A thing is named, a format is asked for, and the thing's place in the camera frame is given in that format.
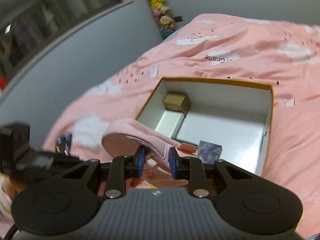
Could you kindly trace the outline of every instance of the window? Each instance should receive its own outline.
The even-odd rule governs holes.
[[[0,0],[0,70],[7,81],[55,38],[121,0]]]

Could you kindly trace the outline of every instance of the pink bedsheet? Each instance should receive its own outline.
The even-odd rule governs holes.
[[[111,157],[101,146],[109,123],[135,118],[163,76],[208,77],[272,84],[271,145],[263,177],[296,193],[304,212],[297,232],[320,231],[320,27],[202,14],[169,42],[73,102],[53,126],[44,148],[73,133],[71,153]]]

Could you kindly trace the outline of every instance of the plush toy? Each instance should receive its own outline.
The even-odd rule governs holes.
[[[162,7],[160,8],[160,13],[162,13],[162,14],[166,14],[166,13],[167,13],[167,11],[169,11],[169,10],[170,10],[170,7],[169,7],[169,6],[164,5],[164,6],[162,6]]]
[[[150,5],[152,9],[161,9],[163,4],[163,0],[151,0]]]
[[[148,0],[152,15],[156,20],[162,37],[165,39],[177,30],[167,0]]]
[[[167,16],[167,15],[162,16],[160,19],[160,24],[163,26],[168,26],[172,22],[174,22],[174,20],[170,16]]]
[[[152,9],[152,14],[157,20],[160,20],[163,16],[158,9]]]

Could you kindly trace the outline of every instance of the gold box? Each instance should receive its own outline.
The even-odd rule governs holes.
[[[274,93],[271,85],[230,79],[163,77],[151,92],[136,120],[155,130],[165,114],[169,97],[174,111],[183,96],[192,106],[175,138],[198,144],[200,140],[222,145],[220,158],[261,176],[268,158]]]
[[[163,100],[165,109],[181,112],[186,117],[191,104],[187,94],[169,92]]]

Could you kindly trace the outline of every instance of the blue card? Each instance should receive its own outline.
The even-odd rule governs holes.
[[[195,154],[203,163],[213,164],[220,157],[222,146],[214,143],[200,141],[199,149]]]

